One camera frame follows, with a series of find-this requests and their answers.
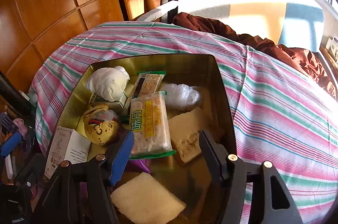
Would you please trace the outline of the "Weidan cracker packet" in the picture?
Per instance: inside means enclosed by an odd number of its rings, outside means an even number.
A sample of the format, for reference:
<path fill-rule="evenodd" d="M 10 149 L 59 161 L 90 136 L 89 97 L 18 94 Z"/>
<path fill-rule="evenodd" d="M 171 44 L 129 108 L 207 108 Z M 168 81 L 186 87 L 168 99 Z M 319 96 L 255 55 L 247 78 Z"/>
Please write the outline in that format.
<path fill-rule="evenodd" d="M 171 144 L 165 96 L 164 91 L 159 91 L 131 100 L 129 124 L 134 147 L 130 159 L 156 159 L 176 153 Z"/>

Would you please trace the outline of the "cream sock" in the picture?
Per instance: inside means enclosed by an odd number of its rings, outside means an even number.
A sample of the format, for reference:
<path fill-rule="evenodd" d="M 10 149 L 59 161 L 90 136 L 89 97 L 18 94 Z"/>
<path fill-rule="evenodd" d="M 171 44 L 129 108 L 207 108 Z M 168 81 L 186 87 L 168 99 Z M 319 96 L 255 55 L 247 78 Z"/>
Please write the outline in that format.
<path fill-rule="evenodd" d="M 129 80 L 130 76 L 124 67 L 106 67 L 96 70 L 89 77 L 85 86 L 106 101 L 114 102 L 122 97 Z"/>

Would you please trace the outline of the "purple snack packet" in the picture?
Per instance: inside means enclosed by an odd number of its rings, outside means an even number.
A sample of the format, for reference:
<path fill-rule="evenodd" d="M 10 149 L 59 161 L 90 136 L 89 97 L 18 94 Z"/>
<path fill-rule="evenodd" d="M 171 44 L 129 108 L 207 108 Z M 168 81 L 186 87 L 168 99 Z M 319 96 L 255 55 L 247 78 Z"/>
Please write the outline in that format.
<path fill-rule="evenodd" d="M 150 163 L 151 161 L 149 159 L 129 160 L 125 167 L 125 171 L 146 172 L 148 174 L 151 174 Z"/>

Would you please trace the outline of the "white paper carton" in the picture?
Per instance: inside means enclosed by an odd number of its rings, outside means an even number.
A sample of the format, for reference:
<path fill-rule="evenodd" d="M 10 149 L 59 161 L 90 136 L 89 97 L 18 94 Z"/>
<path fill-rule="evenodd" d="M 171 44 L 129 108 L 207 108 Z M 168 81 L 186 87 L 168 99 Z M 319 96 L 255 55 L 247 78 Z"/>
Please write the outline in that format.
<path fill-rule="evenodd" d="M 49 149 L 45 176 L 50 179 L 65 160 L 71 164 L 86 162 L 90 145 L 91 142 L 76 130 L 58 126 Z"/>

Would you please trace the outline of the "yellow sponge block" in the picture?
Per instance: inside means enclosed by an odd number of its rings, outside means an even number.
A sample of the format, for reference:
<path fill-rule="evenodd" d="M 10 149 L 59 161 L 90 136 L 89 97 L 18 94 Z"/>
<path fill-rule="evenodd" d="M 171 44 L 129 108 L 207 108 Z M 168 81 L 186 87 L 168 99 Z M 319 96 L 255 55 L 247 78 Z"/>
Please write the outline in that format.
<path fill-rule="evenodd" d="M 186 203 L 146 172 L 118 187 L 110 198 L 133 223 L 168 223 L 186 208 Z"/>
<path fill-rule="evenodd" d="M 179 153 L 180 160 L 188 163 L 201 154 L 199 132 L 208 129 L 210 118 L 196 107 L 172 117 L 168 121 L 171 141 Z"/>

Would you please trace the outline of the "yellow patterned pouch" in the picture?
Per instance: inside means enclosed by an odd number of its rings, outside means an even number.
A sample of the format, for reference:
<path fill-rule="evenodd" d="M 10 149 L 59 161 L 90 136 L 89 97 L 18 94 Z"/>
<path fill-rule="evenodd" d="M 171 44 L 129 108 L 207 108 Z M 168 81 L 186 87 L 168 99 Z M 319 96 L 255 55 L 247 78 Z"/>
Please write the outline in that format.
<path fill-rule="evenodd" d="M 107 104 L 98 104 L 83 114 L 87 138 L 99 146 L 107 145 L 117 137 L 119 116 Z"/>

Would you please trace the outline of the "striped bed sheet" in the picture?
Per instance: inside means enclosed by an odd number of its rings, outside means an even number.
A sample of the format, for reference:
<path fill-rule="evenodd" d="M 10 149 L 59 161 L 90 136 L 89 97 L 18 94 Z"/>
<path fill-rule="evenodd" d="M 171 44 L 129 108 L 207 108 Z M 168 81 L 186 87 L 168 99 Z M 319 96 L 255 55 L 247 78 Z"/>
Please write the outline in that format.
<path fill-rule="evenodd" d="M 158 53 L 216 58 L 239 156 L 252 163 L 271 160 L 303 222 L 322 223 L 337 197 L 337 102 L 281 61 L 211 33 L 156 22 L 107 22 L 71 38 L 47 58 L 29 88 L 42 152 L 89 64 Z"/>

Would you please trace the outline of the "white plastic bag ball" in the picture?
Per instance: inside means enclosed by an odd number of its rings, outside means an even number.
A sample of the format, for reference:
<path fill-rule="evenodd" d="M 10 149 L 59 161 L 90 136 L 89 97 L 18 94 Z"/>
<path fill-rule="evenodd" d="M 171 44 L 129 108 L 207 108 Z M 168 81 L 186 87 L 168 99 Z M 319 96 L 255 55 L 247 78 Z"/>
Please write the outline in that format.
<path fill-rule="evenodd" d="M 198 87 L 170 83 L 163 85 L 160 90 L 166 93 L 165 104 L 169 109 L 191 111 L 203 102 Z"/>

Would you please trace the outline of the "gold tin box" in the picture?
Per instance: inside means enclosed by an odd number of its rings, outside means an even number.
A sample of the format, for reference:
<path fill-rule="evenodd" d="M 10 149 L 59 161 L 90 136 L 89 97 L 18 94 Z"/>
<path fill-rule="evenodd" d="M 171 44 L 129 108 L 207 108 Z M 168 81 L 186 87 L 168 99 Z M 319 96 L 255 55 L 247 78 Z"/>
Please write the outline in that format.
<path fill-rule="evenodd" d="M 107 104 L 90 105 L 98 71 L 122 66 L 129 96 L 119 118 Z M 144 93 L 138 81 L 164 72 L 164 81 L 202 88 L 206 99 L 168 118 L 166 94 Z M 200 223 L 238 223 L 242 203 L 236 137 L 216 59 L 203 54 L 125 57 L 90 65 L 72 91 L 57 128 L 79 129 L 92 143 L 82 163 L 63 159 L 33 213 L 34 223 L 180 223 L 192 207 Z"/>

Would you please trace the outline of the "maroon blanket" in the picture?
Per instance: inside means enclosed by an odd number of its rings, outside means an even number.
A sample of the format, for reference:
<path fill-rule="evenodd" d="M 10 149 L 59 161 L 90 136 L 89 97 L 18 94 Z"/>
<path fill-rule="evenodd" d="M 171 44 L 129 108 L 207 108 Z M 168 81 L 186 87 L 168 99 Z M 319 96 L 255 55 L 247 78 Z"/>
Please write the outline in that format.
<path fill-rule="evenodd" d="M 173 24 L 193 31 L 213 33 L 228 38 L 253 49 L 263 52 L 301 72 L 313 79 L 331 97 L 337 98 L 336 87 L 328 77 L 320 59 L 311 51 L 302 48 L 288 48 L 284 45 L 276 45 L 268 38 L 251 36 L 249 34 L 237 34 L 230 26 L 219 20 L 190 15 L 185 12 L 178 13 Z"/>

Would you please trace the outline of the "white product box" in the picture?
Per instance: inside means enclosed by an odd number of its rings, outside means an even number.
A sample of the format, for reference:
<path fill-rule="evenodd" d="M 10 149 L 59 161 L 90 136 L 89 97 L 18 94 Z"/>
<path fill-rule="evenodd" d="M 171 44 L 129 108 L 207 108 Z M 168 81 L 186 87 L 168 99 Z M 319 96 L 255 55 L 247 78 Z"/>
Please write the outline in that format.
<path fill-rule="evenodd" d="M 335 59 L 335 61 L 338 61 L 338 40 L 336 37 L 329 38 L 327 40 L 325 49 Z"/>

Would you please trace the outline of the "colour block headboard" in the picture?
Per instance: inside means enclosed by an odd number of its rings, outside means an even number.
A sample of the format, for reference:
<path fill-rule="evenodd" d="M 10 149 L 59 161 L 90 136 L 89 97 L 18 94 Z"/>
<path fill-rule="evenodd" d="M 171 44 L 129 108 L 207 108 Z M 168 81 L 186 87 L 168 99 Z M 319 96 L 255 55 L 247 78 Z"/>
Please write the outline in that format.
<path fill-rule="evenodd" d="M 216 19 L 238 34 L 268 38 L 289 48 L 318 52 L 324 33 L 324 12 L 315 0 L 177 0 L 167 22 L 185 12 Z"/>

